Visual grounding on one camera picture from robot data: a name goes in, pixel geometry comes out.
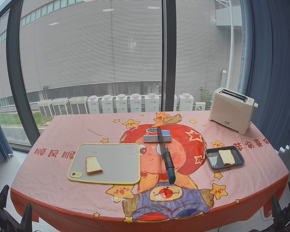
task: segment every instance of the cutting board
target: cutting board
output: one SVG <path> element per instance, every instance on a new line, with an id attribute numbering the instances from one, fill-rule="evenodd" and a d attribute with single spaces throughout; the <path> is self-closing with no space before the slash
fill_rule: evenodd
<path id="1" fill-rule="evenodd" d="M 102 172 L 87 174 L 89 156 L 97 158 Z M 140 177 L 138 144 L 81 144 L 68 171 L 70 180 L 100 184 L 135 184 Z"/>

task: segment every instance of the red chinese characters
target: red chinese characters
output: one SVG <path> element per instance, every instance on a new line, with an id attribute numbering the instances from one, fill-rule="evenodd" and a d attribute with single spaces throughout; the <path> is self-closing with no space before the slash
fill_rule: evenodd
<path id="1" fill-rule="evenodd" d="M 57 154 L 58 154 L 58 150 L 51 150 L 50 153 L 48 154 L 48 157 L 53 156 L 56 158 Z"/>
<path id="2" fill-rule="evenodd" d="M 74 158 L 74 155 L 75 155 L 75 151 L 69 151 L 69 152 L 66 152 L 66 151 L 64 151 L 64 153 L 62 154 L 62 158 L 70 158 L 70 160 L 71 159 L 73 159 Z"/>
<path id="3" fill-rule="evenodd" d="M 41 148 L 41 149 L 37 148 L 37 149 L 35 150 L 34 154 L 44 155 L 45 152 L 46 152 L 46 150 L 47 150 L 47 149 L 44 149 L 44 148 Z"/>
<path id="4" fill-rule="evenodd" d="M 269 144 L 269 141 L 266 138 L 264 138 L 263 141 L 265 142 L 265 144 Z"/>
<path id="5" fill-rule="evenodd" d="M 236 146 L 239 151 L 242 151 L 242 149 L 243 149 L 241 143 L 234 143 L 233 146 Z"/>
<path id="6" fill-rule="evenodd" d="M 258 147 L 262 147 L 263 145 L 259 141 L 259 139 L 254 139 L 254 142 L 258 145 Z"/>
<path id="7" fill-rule="evenodd" d="M 247 145 L 248 148 L 251 148 L 251 149 L 254 148 L 254 145 L 251 142 L 246 141 L 245 145 Z"/>

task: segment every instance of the slice of bread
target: slice of bread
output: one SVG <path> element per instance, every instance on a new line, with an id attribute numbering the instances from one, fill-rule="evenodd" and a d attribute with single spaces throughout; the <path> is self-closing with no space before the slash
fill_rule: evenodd
<path id="1" fill-rule="evenodd" d="M 219 150 L 218 153 L 220 154 L 220 157 L 222 158 L 222 162 L 224 163 L 224 166 L 235 164 L 234 156 L 232 155 L 231 150 Z"/>
<path id="2" fill-rule="evenodd" d="M 86 157 L 86 170 L 89 175 L 103 171 L 95 156 Z"/>

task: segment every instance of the kitchen knife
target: kitchen knife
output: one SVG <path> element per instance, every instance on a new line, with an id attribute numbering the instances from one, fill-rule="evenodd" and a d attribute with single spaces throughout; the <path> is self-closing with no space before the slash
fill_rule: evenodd
<path id="1" fill-rule="evenodd" d="M 165 168 L 168 175 L 168 180 L 170 184 L 174 184 L 175 182 L 175 172 L 174 172 L 174 165 L 171 159 L 170 152 L 168 151 L 167 147 L 165 146 L 163 135 L 160 127 L 157 127 L 157 135 L 158 135 L 158 142 L 160 147 L 160 152 L 162 155 L 162 159 L 165 163 Z"/>

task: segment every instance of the red apple illustration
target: red apple illustration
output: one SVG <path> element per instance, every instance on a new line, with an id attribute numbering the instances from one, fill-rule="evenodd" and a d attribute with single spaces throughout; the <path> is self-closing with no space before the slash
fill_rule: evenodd
<path id="1" fill-rule="evenodd" d="M 173 196 L 173 191 L 169 189 L 168 187 L 163 188 L 159 191 L 159 194 L 163 194 L 165 197 L 164 198 L 170 198 Z"/>

